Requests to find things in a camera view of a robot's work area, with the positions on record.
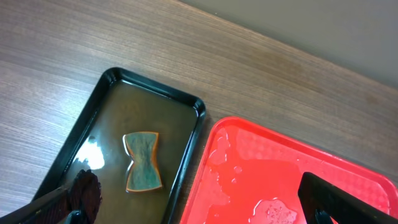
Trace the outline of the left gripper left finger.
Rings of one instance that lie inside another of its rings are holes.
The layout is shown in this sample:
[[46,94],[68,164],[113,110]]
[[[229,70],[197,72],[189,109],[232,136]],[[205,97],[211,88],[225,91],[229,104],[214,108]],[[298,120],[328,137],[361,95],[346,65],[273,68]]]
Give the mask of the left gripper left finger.
[[1,217],[1,223],[93,224],[102,202],[101,184],[91,170],[81,170],[72,182]]

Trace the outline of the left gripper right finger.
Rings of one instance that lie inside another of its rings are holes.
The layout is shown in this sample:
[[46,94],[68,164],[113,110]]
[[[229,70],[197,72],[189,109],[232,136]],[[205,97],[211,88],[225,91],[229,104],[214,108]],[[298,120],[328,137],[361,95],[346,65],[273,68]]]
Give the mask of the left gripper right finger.
[[304,172],[298,197],[309,224],[397,224],[397,219],[310,172]]

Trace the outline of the orange green sponge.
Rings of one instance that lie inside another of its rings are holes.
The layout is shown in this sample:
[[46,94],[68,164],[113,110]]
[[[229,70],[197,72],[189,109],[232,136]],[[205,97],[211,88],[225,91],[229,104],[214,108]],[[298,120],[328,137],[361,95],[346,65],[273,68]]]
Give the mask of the orange green sponge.
[[161,189],[162,179],[157,164],[159,133],[141,131],[122,138],[126,154],[131,159],[126,180],[127,192],[147,192]]

